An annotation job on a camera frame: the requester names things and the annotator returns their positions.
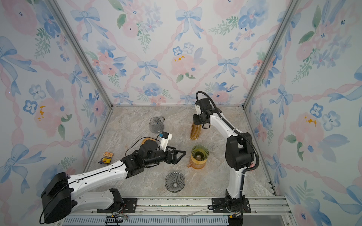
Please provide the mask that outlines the orange coffee filter packet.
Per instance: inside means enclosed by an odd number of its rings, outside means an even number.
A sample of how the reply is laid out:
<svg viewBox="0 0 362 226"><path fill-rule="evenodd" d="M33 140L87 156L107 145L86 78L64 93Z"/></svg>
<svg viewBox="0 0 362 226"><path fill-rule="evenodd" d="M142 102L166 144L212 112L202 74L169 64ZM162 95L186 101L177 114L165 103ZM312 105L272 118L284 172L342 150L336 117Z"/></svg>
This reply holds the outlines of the orange coffee filter packet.
<svg viewBox="0 0 362 226"><path fill-rule="evenodd" d="M191 126L191 134L190 139L191 140L197 140L201 135L202 125L196 125L195 123Z"/></svg>

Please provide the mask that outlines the orange glass carafe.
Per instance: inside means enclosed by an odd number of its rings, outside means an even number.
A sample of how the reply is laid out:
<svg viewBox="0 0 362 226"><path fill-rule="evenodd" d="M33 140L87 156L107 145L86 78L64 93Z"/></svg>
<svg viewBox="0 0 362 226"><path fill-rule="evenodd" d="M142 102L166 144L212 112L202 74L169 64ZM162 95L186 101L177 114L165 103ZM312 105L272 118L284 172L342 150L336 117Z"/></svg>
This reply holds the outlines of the orange glass carafe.
<svg viewBox="0 0 362 226"><path fill-rule="evenodd" d="M206 161L207 160L199 161L199 160L196 160L193 157L191 157L187 167L188 168L192 167L194 169L202 169L203 167L205 167Z"/></svg>

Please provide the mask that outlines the green glass dripper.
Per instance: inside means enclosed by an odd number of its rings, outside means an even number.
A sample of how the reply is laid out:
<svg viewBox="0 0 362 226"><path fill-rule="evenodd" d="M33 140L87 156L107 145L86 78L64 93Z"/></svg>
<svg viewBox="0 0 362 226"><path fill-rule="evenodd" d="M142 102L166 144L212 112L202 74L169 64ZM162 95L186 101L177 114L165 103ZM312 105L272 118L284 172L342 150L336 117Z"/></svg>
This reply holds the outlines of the green glass dripper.
<svg viewBox="0 0 362 226"><path fill-rule="evenodd" d="M191 150L191 156L197 161L204 161L209 157L209 150L203 145L195 145Z"/></svg>

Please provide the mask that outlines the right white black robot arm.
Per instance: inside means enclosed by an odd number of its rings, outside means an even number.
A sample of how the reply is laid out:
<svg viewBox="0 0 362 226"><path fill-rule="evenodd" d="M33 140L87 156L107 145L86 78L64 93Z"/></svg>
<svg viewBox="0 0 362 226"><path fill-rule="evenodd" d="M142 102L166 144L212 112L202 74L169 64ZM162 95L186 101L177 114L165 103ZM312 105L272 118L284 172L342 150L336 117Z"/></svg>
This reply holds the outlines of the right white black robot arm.
<svg viewBox="0 0 362 226"><path fill-rule="evenodd" d="M230 212L238 212L246 204L243 195L244 181L247 169L251 168L255 159L251 135L236 129L209 98L197 100L195 109L194 124L202 126L209 124L226 140L225 160L230 167L230 179L225 192L224 207Z"/></svg>

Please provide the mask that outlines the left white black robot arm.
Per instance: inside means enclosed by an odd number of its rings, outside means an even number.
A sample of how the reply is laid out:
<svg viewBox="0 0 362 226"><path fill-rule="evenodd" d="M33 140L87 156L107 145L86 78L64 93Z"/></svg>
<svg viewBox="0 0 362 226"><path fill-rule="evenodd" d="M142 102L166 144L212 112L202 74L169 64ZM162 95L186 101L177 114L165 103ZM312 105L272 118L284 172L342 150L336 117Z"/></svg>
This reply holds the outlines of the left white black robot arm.
<svg viewBox="0 0 362 226"><path fill-rule="evenodd" d="M146 140L139 149L109 166L69 176L60 172L41 193L43 211L39 223L55 223L72 212L82 210L117 212L123 206L118 190L106 192L111 195L108 201L105 201L104 195L97 195L92 190L113 181L128 179L160 163L176 165L185 155L185 151L170 146L162 148L156 141Z"/></svg>

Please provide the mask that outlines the clear grey glass dripper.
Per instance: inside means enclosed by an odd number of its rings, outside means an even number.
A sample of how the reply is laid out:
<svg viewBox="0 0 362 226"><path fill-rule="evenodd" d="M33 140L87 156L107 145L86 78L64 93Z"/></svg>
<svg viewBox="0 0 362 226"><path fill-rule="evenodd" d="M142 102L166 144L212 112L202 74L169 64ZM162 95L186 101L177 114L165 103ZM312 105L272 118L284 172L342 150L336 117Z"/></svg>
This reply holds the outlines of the clear grey glass dripper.
<svg viewBox="0 0 362 226"><path fill-rule="evenodd" d="M165 187L171 193L179 193L184 189L186 180L183 174L171 172L165 178Z"/></svg>

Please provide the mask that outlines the clear grey glass pitcher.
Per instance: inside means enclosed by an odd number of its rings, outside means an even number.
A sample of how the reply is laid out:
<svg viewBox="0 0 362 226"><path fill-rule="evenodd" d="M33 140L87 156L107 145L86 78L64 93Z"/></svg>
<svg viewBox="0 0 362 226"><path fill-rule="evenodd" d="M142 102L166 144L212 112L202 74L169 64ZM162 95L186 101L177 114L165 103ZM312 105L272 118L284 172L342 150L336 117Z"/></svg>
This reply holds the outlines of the clear grey glass pitcher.
<svg viewBox="0 0 362 226"><path fill-rule="evenodd" d="M163 116L151 118L149 122L150 132L155 134L161 133L164 130L164 121L165 118Z"/></svg>

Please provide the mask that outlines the small orange yellow toy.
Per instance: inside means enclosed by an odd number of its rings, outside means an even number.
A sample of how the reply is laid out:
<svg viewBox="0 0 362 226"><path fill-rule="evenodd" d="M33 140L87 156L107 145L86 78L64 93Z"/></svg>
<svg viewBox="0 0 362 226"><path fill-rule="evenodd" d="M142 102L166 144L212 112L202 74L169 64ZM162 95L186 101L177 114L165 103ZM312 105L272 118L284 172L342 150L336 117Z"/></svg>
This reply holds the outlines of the small orange yellow toy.
<svg viewBox="0 0 362 226"><path fill-rule="evenodd" d="M101 158L101 160L98 162L98 164L110 164L113 157L114 157L114 153L105 152L103 154L103 157Z"/></svg>

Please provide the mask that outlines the aluminium frame rail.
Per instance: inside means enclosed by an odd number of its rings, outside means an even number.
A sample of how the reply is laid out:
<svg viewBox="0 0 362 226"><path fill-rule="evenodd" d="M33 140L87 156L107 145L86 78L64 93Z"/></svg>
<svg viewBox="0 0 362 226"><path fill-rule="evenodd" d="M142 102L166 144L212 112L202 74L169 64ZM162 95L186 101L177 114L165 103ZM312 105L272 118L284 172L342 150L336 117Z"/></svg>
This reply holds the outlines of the aluminium frame rail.
<svg viewBox="0 0 362 226"><path fill-rule="evenodd" d="M251 213L242 217L208 210L212 197L138 197L135 213L70 214L56 226L295 226L291 209L282 196L248 197Z"/></svg>

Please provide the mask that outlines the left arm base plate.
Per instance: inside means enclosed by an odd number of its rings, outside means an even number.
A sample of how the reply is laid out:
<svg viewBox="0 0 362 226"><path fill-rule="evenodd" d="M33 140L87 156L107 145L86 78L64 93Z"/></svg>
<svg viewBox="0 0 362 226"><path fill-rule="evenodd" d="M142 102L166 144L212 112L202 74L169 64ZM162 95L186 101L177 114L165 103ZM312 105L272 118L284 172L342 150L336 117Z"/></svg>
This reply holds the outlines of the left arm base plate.
<svg viewBox="0 0 362 226"><path fill-rule="evenodd" d="M114 203L107 209L97 209L97 213L135 213L137 207L137 198L114 199Z"/></svg>

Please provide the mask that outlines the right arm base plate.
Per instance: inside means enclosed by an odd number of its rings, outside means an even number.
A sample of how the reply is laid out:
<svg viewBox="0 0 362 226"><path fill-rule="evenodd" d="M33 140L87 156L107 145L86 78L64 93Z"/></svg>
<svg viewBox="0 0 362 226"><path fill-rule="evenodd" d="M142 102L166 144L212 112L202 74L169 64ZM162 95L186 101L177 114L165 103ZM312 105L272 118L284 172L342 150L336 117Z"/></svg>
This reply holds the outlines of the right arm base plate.
<svg viewBox="0 0 362 226"><path fill-rule="evenodd" d="M242 212L243 213L251 213L251 207L249 204L249 200L247 198L243 198L240 201L240 198L237 199L229 199L225 198L212 198L212 204L208 206L208 210L213 213L231 213L236 214L241 210L240 205L242 204Z"/></svg>

